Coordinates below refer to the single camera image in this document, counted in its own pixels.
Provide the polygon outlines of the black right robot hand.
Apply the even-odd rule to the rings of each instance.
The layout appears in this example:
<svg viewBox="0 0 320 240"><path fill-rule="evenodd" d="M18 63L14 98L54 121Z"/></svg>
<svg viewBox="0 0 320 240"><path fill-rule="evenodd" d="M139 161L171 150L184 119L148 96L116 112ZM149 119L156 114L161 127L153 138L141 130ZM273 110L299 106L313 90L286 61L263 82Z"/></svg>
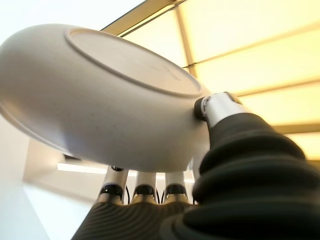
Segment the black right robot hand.
<svg viewBox="0 0 320 240"><path fill-rule="evenodd" d="M246 111L228 92L198 99L210 148L192 195L118 205L102 188L75 240L317 240L320 172L295 142Z"/></svg>

